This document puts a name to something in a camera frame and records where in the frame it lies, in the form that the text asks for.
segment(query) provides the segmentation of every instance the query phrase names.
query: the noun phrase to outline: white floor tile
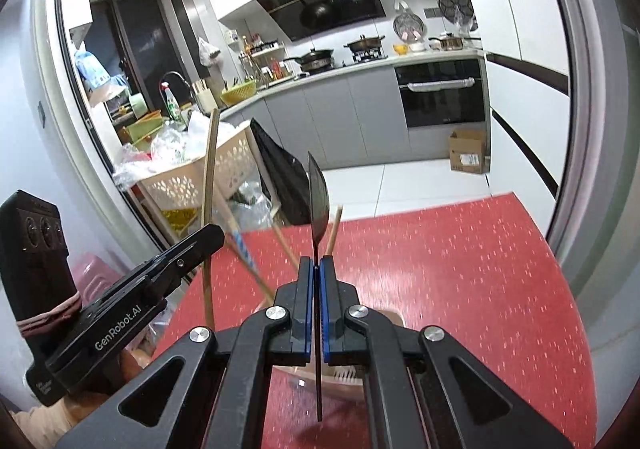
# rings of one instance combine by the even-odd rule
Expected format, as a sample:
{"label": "white floor tile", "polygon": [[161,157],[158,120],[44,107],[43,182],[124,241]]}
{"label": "white floor tile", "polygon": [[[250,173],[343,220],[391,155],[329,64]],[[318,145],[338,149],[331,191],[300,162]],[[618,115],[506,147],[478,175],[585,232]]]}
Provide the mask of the white floor tile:
{"label": "white floor tile", "polygon": [[389,214],[407,213],[409,211],[420,211],[422,209],[430,209],[432,207],[442,207],[444,205],[460,204],[463,202],[480,200],[485,198],[482,196],[459,196],[451,198],[426,198],[422,200],[402,200],[399,202],[378,202],[376,216],[384,216]]}
{"label": "white floor tile", "polygon": [[[337,205],[331,206],[331,217],[335,216],[335,210],[337,209]],[[365,203],[353,203],[353,204],[344,204],[344,209],[342,210],[342,220],[343,222],[348,222],[349,220],[359,220],[360,218],[371,218],[376,215],[376,203],[375,202],[365,202]]]}
{"label": "white floor tile", "polygon": [[489,196],[484,175],[451,171],[448,159],[386,164],[380,202]]}
{"label": "white floor tile", "polygon": [[322,171],[329,189],[329,201],[338,204],[374,204],[378,201],[385,166],[330,169]]}

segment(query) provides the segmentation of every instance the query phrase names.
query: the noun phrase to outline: built-in oven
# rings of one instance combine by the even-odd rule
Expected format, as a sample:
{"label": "built-in oven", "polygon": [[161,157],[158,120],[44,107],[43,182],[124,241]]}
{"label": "built-in oven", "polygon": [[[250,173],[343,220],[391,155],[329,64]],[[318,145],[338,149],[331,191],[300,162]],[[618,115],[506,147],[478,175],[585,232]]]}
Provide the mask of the built-in oven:
{"label": "built-in oven", "polygon": [[409,128],[483,122],[484,92],[477,59],[396,67]]}

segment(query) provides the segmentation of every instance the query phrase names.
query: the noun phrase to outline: gray kitchen cabinet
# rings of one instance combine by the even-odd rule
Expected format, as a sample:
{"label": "gray kitchen cabinet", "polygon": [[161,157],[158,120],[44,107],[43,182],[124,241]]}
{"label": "gray kitchen cabinet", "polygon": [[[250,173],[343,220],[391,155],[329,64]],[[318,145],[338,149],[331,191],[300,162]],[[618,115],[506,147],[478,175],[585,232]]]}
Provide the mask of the gray kitchen cabinet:
{"label": "gray kitchen cabinet", "polygon": [[304,88],[322,149],[330,168],[361,166],[367,150],[346,78],[332,78]]}
{"label": "gray kitchen cabinet", "polygon": [[393,68],[348,76],[369,163],[412,158],[400,89]]}
{"label": "gray kitchen cabinet", "polygon": [[224,114],[222,114],[220,116],[220,120],[223,122],[228,122],[229,124],[233,124],[234,126],[237,126],[242,121],[244,121],[244,117],[242,116],[241,112],[236,112],[229,116],[225,116]]}
{"label": "gray kitchen cabinet", "polygon": [[424,128],[409,128],[409,144],[415,160],[449,158],[449,137],[453,130],[484,130],[484,122],[443,124]]}
{"label": "gray kitchen cabinet", "polygon": [[245,121],[255,119],[255,121],[261,125],[262,129],[267,132],[271,139],[273,139],[277,145],[282,146],[282,141],[280,140],[280,136],[278,135],[278,131],[276,130],[275,125],[273,124],[273,119],[271,119],[271,114],[267,109],[267,103],[264,102],[264,99],[256,101],[252,105],[247,106],[244,110],[242,110],[242,116],[244,117]]}
{"label": "gray kitchen cabinet", "polygon": [[268,96],[266,103],[283,148],[305,167],[307,152],[311,152],[320,167],[326,168],[324,150],[302,87]]}

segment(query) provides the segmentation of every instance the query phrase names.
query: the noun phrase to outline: kitchen countertop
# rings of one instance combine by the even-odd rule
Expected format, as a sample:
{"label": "kitchen countertop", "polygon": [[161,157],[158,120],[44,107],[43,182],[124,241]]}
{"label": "kitchen countertop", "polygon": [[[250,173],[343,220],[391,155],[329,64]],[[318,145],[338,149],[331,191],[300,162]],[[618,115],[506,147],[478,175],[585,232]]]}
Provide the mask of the kitchen countertop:
{"label": "kitchen countertop", "polygon": [[[311,255],[308,226],[282,230]],[[244,239],[269,285],[295,270],[271,230]],[[324,240],[321,252],[324,252]],[[405,326],[439,324],[554,424],[576,449],[591,449],[596,400],[591,358],[571,291],[545,239],[513,194],[418,212],[343,222],[334,251],[338,279],[360,302],[398,312]],[[197,276],[159,342],[156,357],[203,325]],[[226,248],[213,255],[216,329],[239,325],[261,300],[251,275]],[[362,403],[315,395],[271,376],[262,447],[369,446]]]}
{"label": "kitchen countertop", "polygon": [[243,108],[251,106],[256,101],[260,101],[270,95],[284,92],[286,90],[299,88],[305,84],[315,83],[317,81],[323,81],[331,79],[332,77],[338,77],[356,72],[362,72],[363,70],[370,70],[372,68],[380,68],[383,66],[402,66],[409,64],[429,63],[434,61],[454,60],[454,59],[473,59],[484,58],[484,50],[478,48],[464,48],[462,50],[451,50],[449,52],[436,52],[433,50],[426,52],[409,52],[406,55],[391,55],[385,59],[378,59],[375,61],[369,61],[366,63],[352,64],[342,66],[340,68],[334,68],[326,72],[310,75],[296,81],[286,81],[273,88],[267,88],[256,93],[254,96],[245,99],[241,103],[238,103],[231,108],[222,110],[220,112],[220,118],[228,118],[238,112],[241,112]]}

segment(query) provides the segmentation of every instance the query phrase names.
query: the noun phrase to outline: dish soap bottle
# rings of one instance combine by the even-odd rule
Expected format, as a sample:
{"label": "dish soap bottle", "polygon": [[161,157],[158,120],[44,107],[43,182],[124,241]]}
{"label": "dish soap bottle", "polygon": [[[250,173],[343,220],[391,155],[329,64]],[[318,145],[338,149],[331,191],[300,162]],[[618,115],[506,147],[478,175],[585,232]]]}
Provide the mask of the dish soap bottle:
{"label": "dish soap bottle", "polygon": [[169,88],[169,83],[162,83],[162,90],[164,90],[164,95],[166,96],[166,107],[169,110],[169,116],[171,116],[174,121],[178,122],[178,124],[186,127],[186,123],[184,122],[182,113],[180,112],[180,105],[175,99],[173,92]]}

